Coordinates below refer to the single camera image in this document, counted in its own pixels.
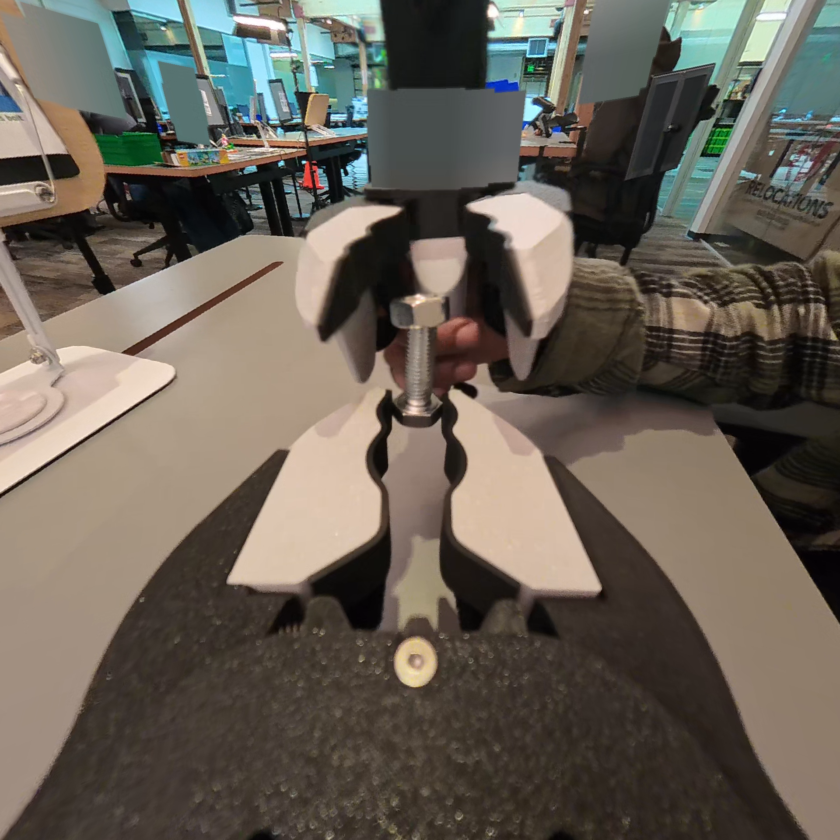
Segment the clear tablet stand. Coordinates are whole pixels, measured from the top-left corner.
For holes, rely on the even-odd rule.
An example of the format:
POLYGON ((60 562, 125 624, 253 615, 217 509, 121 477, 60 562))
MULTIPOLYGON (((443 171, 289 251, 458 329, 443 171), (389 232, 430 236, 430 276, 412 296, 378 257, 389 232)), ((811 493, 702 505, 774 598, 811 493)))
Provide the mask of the clear tablet stand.
POLYGON ((12 375, 12 384, 2 386, 1 444, 23 438, 52 421, 65 404, 57 382, 65 370, 57 349, 1 236, 1 283, 6 297, 21 321, 29 344, 28 362, 33 372, 12 375))

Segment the silver hex nut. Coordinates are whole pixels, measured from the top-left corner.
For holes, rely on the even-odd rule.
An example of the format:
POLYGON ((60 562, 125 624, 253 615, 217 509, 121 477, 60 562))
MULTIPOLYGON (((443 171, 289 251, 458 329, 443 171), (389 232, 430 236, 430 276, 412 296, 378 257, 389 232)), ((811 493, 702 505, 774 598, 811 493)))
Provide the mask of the silver hex nut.
POLYGON ((405 427, 426 428, 434 426, 442 415, 444 402, 432 394, 429 401, 421 404, 409 401, 407 394, 398 395, 392 402, 394 419, 405 427))

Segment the person's plaid shirt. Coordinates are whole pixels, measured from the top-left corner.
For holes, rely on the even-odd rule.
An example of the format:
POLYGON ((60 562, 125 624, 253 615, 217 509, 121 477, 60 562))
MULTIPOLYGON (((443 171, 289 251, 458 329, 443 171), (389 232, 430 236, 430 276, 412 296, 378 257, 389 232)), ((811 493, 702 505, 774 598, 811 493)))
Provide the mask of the person's plaid shirt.
POLYGON ((838 551, 838 433, 796 444, 756 473, 752 483, 796 549, 838 551))

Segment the green plastic bin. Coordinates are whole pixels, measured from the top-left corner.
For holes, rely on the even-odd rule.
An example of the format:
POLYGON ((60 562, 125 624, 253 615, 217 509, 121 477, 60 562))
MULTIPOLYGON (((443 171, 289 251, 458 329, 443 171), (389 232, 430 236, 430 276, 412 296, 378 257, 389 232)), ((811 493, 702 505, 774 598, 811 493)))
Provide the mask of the green plastic bin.
POLYGON ((93 139, 105 165, 143 166, 163 163, 161 142, 156 133, 94 134, 93 139))

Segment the person's right hand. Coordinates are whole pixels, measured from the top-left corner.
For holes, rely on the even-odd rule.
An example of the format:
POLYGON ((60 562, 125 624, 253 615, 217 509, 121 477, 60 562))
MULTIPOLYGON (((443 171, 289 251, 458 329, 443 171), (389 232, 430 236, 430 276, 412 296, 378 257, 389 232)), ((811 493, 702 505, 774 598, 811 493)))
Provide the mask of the person's right hand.
POLYGON ((472 380, 481 365, 508 357, 506 336, 481 318, 452 318, 437 328, 435 339, 433 392, 437 397, 472 380))

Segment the silver bolt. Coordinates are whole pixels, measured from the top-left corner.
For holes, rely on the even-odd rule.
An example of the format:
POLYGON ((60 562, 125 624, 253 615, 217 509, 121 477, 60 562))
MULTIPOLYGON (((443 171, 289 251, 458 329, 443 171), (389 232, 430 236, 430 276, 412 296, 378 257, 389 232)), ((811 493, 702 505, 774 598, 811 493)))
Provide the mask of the silver bolt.
POLYGON ((427 403, 433 392, 436 330, 448 320, 445 297, 427 293, 395 299, 392 326, 406 333, 405 387, 409 401, 427 403))

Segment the person's right forearm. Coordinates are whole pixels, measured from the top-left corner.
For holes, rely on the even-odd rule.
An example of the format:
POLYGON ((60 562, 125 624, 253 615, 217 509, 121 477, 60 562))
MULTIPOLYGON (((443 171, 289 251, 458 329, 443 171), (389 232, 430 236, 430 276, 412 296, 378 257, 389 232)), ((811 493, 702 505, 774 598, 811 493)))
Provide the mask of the person's right forearm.
POLYGON ((578 258, 559 324, 529 377, 489 365, 503 392, 662 392, 760 411, 839 406, 839 256, 660 276, 578 258))

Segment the wooden office desk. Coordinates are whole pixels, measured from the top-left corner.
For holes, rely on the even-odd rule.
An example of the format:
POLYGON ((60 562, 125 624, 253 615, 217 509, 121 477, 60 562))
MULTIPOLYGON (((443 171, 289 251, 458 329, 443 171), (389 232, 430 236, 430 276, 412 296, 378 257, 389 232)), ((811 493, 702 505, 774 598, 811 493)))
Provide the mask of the wooden office desk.
POLYGON ((234 154, 225 163, 189 166, 105 164, 104 172, 106 175, 117 176, 127 184, 142 184, 157 191, 162 189, 165 182, 173 181, 188 181, 191 186, 205 183, 207 189, 216 196, 257 186, 270 233, 292 237, 294 231, 284 180, 294 174, 288 162, 301 159, 304 155, 302 149, 260 148, 256 154, 234 154))

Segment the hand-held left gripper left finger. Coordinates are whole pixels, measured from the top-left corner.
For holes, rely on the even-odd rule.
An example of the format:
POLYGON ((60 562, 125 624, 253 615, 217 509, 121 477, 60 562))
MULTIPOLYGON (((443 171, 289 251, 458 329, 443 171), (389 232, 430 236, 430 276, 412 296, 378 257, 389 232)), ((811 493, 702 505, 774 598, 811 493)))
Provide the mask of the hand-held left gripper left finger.
POLYGON ((380 629, 391 569, 384 476, 392 392, 374 387, 288 450, 226 583, 305 605, 336 600, 353 627, 380 629))

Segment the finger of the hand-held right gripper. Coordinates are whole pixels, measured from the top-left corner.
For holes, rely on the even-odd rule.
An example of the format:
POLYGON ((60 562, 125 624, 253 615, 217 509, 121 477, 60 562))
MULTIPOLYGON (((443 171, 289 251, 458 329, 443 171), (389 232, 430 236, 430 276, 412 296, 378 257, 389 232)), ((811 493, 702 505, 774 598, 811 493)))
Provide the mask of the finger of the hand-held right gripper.
POLYGON ((408 221, 398 205, 341 203, 316 213, 297 263, 296 303, 322 342, 336 340, 352 377, 367 382, 382 300, 400 286, 408 221))
POLYGON ((503 193, 466 205, 463 233, 479 313, 504 336, 512 373, 523 382, 569 298, 571 220, 531 193, 503 193))

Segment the white base pad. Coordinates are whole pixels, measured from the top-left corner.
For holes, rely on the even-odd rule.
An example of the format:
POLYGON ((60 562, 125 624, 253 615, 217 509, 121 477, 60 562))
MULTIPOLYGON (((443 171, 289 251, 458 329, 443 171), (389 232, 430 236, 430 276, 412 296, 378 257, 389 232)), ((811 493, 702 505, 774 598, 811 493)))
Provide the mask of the white base pad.
POLYGON ((63 374, 48 388, 47 371, 27 361, 1 374, 2 392, 40 392, 35 416, 2 432, 1 492, 22 484, 175 379, 175 368, 87 346, 58 351, 63 374))

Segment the black office chair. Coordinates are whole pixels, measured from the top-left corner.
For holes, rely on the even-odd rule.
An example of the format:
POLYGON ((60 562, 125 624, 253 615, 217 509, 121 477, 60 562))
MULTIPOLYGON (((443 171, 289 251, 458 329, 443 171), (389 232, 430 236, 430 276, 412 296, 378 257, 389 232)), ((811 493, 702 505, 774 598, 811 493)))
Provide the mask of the black office chair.
POLYGON ((147 177, 127 182, 127 203, 137 218, 163 227, 176 261, 192 249, 205 253, 253 232, 255 224, 237 192, 216 194, 203 177, 147 177))

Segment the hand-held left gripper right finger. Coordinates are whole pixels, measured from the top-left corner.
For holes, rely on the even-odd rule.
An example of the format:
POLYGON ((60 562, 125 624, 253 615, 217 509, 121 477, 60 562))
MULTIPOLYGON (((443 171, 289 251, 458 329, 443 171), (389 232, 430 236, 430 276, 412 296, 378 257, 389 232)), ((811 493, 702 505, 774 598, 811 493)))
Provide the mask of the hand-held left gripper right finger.
POLYGON ((559 463, 459 391, 444 401, 439 568, 461 629, 499 602, 528 621, 542 602, 594 600, 603 585, 555 480, 559 463))

